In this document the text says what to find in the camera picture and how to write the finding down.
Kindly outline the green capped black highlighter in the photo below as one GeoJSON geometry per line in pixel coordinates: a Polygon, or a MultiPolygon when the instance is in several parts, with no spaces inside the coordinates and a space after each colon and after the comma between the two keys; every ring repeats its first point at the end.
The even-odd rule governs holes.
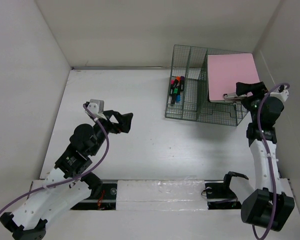
{"type": "Polygon", "coordinates": [[[179,95],[179,89],[176,87],[172,93],[172,98],[171,98],[171,102],[170,102],[172,105],[174,105],[176,103],[178,95],[179,95]]]}

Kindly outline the pink clipboard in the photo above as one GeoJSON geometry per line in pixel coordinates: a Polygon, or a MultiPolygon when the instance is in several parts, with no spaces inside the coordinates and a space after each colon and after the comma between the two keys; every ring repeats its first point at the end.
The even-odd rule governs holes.
{"type": "Polygon", "coordinates": [[[207,83],[210,102],[221,103],[224,94],[236,92],[236,83],[255,84],[260,81],[251,53],[209,54],[207,83]]]}

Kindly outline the orange capped black highlighter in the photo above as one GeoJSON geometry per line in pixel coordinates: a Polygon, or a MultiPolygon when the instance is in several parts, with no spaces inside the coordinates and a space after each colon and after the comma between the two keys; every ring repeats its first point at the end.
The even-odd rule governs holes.
{"type": "Polygon", "coordinates": [[[173,82],[172,82],[172,84],[171,84],[171,88],[174,90],[177,86],[178,86],[178,84],[179,84],[179,82],[180,82],[180,77],[179,76],[177,76],[174,80],[173,80],[173,82]]]}

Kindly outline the purple capped black highlighter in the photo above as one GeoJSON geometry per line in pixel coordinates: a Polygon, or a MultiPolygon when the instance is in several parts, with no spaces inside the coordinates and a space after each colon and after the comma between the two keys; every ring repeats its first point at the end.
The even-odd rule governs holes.
{"type": "Polygon", "coordinates": [[[185,89],[185,77],[184,76],[180,77],[179,88],[180,88],[181,92],[183,92],[185,89]]]}

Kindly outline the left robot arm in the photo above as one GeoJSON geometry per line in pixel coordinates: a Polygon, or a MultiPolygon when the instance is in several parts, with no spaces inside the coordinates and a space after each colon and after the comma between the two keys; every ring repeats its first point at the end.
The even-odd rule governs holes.
{"type": "Polygon", "coordinates": [[[105,111],[101,118],[87,114],[94,125],[84,123],[75,128],[42,186],[23,194],[27,200],[18,209],[1,210],[0,222],[13,239],[41,240],[56,217],[80,201],[101,194],[103,182],[93,173],[91,157],[109,142],[109,134],[129,133],[134,115],[113,110],[105,111]]]}

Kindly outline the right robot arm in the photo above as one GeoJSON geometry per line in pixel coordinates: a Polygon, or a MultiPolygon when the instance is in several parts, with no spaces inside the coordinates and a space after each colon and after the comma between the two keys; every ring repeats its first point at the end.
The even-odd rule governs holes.
{"type": "Polygon", "coordinates": [[[253,156],[255,186],[249,178],[230,171],[224,176],[221,191],[227,197],[236,195],[241,203],[241,220],[253,228],[264,228],[264,239],[270,231],[279,232],[295,207],[293,197],[282,186],[276,157],[277,135],[275,123],[289,97],[288,83],[268,90],[263,82],[236,83],[236,96],[250,112],[246,137],[253,156]]]}

